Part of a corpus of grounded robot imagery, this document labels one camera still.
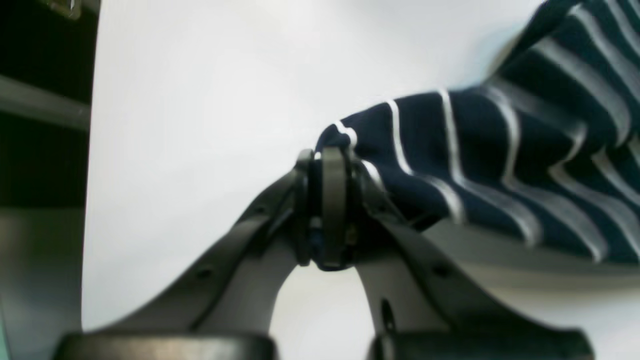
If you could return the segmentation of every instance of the navy blue fabric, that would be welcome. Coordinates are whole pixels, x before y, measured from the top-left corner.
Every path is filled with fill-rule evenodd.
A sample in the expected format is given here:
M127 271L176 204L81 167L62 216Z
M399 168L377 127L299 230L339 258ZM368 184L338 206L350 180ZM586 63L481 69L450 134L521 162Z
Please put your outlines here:
M638 263L638 69L638 0L549 0L484 83L356 113L316 150L352 148L402 206Z

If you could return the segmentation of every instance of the screw hole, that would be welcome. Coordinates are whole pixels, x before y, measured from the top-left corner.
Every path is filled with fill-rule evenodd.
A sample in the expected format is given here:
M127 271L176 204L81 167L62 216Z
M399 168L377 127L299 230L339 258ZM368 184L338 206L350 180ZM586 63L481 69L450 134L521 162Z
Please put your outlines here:
M381 303L382 310L382 322L385 325L385 330L387 332L395 332L396 331L396 319L394 319L394 312L391 310L391 304L387 299L382 299Z
M447 268L444 265L437 265L434 266L431 271L438 277L441 277L443 279L448 278L451 275L451 271L449 270L449 268Z
M196 273L196 278L198 280L205 280L210 278L211 275L213 275L213 269L209 266L203 266L202 268L198 269L198 272Z

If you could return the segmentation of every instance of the navy striped fabric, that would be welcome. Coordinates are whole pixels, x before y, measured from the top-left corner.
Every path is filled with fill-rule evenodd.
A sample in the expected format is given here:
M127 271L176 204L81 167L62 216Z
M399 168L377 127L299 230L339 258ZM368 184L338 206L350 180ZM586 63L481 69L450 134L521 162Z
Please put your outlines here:
M640 256L639 0L549 0L497 72L330 126L394 201L595 262Z

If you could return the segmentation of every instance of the black panel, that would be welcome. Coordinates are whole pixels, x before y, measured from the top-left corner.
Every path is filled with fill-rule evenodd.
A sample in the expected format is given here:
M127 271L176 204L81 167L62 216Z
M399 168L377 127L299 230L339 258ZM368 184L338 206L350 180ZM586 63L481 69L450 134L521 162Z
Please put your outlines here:
M91 103L97 16L68 20L37 0L0 3L0 74Z
M0 113L0 206L84 206L89 134Z

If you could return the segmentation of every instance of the white table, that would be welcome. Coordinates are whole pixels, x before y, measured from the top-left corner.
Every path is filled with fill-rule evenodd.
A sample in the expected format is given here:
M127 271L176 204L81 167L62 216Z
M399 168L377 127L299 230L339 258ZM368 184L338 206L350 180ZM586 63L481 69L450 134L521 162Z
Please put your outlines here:
M84 328L157 295L332 122L391 97L483 79L540 2L104 1ZM447 224L432 233L496 296L549 323L583 326L599 359L640 354L631 341L640 333L635 272L488 265L494 255L465 251L494 249L491 240L470 241L477 234ZM284 360L363 359L373 328L355 271L294 271L271 334Z

